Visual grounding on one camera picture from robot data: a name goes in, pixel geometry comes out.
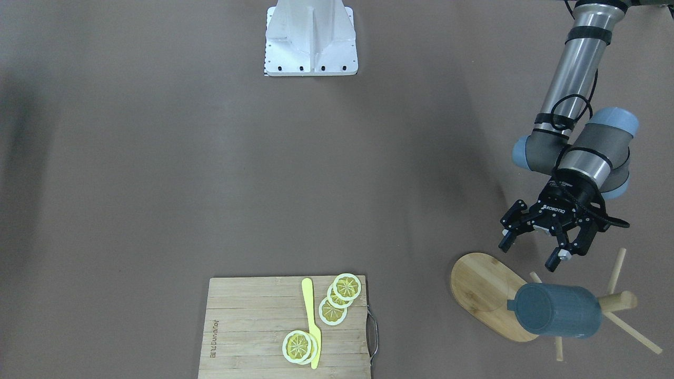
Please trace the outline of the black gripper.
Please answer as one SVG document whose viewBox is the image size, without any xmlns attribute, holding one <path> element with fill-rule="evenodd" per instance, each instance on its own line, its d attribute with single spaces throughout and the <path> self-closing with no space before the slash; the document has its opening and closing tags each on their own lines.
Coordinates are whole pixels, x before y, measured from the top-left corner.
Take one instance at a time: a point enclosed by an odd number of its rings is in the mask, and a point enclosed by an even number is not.
<svg viewBox="0 0 674 379">
<path fill-rule="evenodd" d="M 516 237 L 535 230 L 545 231 L 558 241 L 546 261 L 547 271 L 553 273 L 562 261 L 573 255 L 585 256 L 599 232 L 606 231 L 606 212 L 600 206 L 597 186 L 582 176 L 550 178 L 535 204 L 528 208 L 517 200 L 501 218 L 503 238 L 498 248 L 507 253 Z M 576 239 L 570 241 L 569 230 L 579 227 Z"/>
</svg>

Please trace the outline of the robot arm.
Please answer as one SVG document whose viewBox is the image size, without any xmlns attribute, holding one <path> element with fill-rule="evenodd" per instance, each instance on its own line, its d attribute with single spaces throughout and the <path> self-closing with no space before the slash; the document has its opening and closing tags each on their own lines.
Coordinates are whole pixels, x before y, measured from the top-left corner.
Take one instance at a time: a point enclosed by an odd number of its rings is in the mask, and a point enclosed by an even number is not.
<svg viewBox="0 0 674 379">
<path fill-rule="evenodd" d="M 638 4 L 577 1 L 570 8 L 574 24 L 534 128 L 513 146 L 515 165 L 549 179 L 535 203 L 516 201 L 503 215 L 499 249 L 507 252 L 518 236 L 543 231 L 557 242 L 546 261 L 550 272 L 585 256 L 597 233 L 630 226 L 610 216 L 605 202 L 628 188 L 630 143 L 639 122 L 623 108 L 595 111 L 591 99 L 613 29 Z"/>
</svg>

